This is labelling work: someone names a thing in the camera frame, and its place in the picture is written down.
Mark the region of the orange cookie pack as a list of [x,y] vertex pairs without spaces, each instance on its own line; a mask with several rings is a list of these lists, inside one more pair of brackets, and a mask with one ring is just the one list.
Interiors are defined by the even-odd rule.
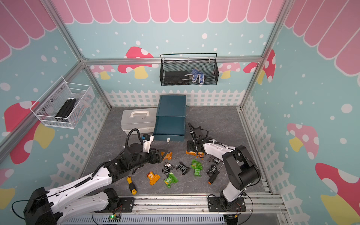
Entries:
[[155,185],[157,183],[157,181],[161,178],[160,175],[158,174],[154,174],[152,171],[150,171],[147,174],[147,178],[149,179],[149,184],[150,185]]
[[164,152],[164,151],[162,151],[161,152],[161,159],[162,159],[162,161],[164,161],[165,159],[172,160],[172,155],[173,155],[172,152]]
[[197,156],[197,153],[193,152],[193,151],[186,151],[186,154],[187,155],[192,155],[192,156]]

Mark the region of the orange cookie pack front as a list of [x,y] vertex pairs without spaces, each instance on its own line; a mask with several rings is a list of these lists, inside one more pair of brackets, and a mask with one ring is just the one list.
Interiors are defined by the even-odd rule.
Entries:
[[150,185],[155,185],[157,183],[157,181],[161,178],[160,175],[158,174],[154,174],[152,171],[150,171],[147,174],[147,178],[149,179],[149,184]]

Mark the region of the teal drawer cabinet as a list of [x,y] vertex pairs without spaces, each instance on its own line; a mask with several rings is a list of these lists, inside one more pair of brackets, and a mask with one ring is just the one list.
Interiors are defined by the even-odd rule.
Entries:
[[155,141],[182,142],[186,132],[186,96],[161,95],[153,132]]

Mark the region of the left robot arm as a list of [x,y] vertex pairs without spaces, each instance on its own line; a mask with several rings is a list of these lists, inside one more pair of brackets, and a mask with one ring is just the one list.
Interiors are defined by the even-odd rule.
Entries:
[[69,184],[46,190],[33,191],[24,213],[27,225],[59,225],[62,222],[89,212],[116,213],[128,201],[108,188],[145,164],[160,164],[167,150],[151,147],[153,137],[143,135],[139,143],[125,143],[124,149],[112,160],[101,163],[93,173]]

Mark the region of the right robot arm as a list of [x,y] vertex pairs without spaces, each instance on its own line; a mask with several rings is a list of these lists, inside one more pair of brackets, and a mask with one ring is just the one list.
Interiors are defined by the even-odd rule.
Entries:
[[261,180],[260,170],[245,146],[223,144],[209,137],[208,131],[204,134],[201,126],[194,127],[191,123],[188,126],[192,140],[188,142],[187,150],[214,156],[225,165],[229,183],[220,193],[225,203],[234,203],[246,188]]

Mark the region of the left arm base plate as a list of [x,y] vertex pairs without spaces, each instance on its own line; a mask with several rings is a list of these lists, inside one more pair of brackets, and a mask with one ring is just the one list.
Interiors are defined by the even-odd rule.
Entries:
[[121,197],[115,201],[115,206],[111,210],[112,213],[131,213],[133,211],[135,198]]

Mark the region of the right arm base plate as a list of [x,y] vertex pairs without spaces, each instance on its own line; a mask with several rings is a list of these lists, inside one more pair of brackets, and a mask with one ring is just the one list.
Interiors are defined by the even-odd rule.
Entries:
[[246,205],[243,197],[228,202],[224,197],[210,195],[207,198],[209,212],[246,212]]

